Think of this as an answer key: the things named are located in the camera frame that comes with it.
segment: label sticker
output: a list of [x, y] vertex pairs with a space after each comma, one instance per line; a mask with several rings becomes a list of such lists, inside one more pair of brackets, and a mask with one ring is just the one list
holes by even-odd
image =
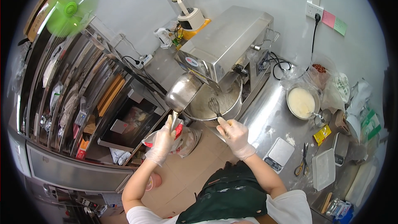
[[203, 75], [201, 75], [200, 73], [193, 71], [191, 68], [188, 67], [188, 70], [194, 75], [196, 76], [199, 80], [203, 81], [204, 83], [206, 83], [207, 85], [209, 84], [209, 82], [207, 81], [206, 77], [204, 77]]
[[185, 61], [187, 61], [189, 64], [191, 64], [194, 67], [199, 66], [199, 64], [197, 63], [197, 61], [195, 61], [194, 59], [190, 58], [190, 57], [185, 57]]

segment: sticky note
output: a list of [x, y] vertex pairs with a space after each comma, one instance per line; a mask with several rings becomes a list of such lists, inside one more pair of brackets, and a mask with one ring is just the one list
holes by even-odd
[[324, 13], [322, 14], [322, 23], [333, 28], [335, 19], [336, 19], [335, 15], [324, 10]]
[[346, 34], [347, 24], [338, 17], [336, 17], [333, 29], [335, 29], [337, 32], [344, 36]]

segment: plastic glove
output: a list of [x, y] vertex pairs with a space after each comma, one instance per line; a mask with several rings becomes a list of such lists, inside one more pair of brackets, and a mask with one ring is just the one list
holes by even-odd
[[245, 160], [256, 152], [256, 149], [248, 143], [249, 129], [234, 119], [225, 121], [218, 117], [217, 131], [225, 139], [232, 153], [240, 160]]
[[167, 154], [173, 146], [176, 139], [176, 131], [170, 133], [172, 125], [172, 116], [167, 117], [165, 125], [156, 133], [152, 148], [145, 154], [145, 157], [159, 166], [166, 161]]

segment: wall socket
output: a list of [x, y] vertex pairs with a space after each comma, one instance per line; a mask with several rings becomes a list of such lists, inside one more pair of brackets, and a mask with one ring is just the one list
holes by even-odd
[[318, 13], [321, 15], [322, 19], [322, 14], [323, 14], [323, 8], [317, 5], [314, 5], [312, 2], [307, 1], [307, 8], [305, 14], [313, 19], [315, 19], [315, 14]]

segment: cloth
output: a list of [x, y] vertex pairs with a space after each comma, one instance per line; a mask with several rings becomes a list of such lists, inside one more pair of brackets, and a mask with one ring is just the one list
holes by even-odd
[[[311, 210], [302, 190], [292, 190], [275, 197], [275, 199], [271, 199], [270, 195], [267, 195], [266, 205], [268, 215], [279, 224], [312, 223]], [[162, 219], [144, 206], [133, 207], [127, 212], [127, 220], [130, 224], [175, 224], [178, 216], [176, 215], [171, 219]], [[254, 217], [210, 220], [199, 222], [199, 224], [231, 224], [242, 220], [259, 224]]]
[[196, 203], [180, 215], [163, 220], [150, 209], [139, 206], [127, 212], [127, 220], [130, 224], [230, 224], [242, 220], [258, 224], [254, 217], [266, 213], [279, 224], [312, 223], [303, 191], [293, 190], [271, 199], [261, 189], [250, 168], [239, 161], [235, 166], [227, 162], [224, 169], [217, 170], [203, 186]]
[[176, 223], [259, 217], [267, 213], [266, 200], [267, 194], [243, 161], [234, 166], [226, 162], [205, 182], [196, 202], [180, 214]]

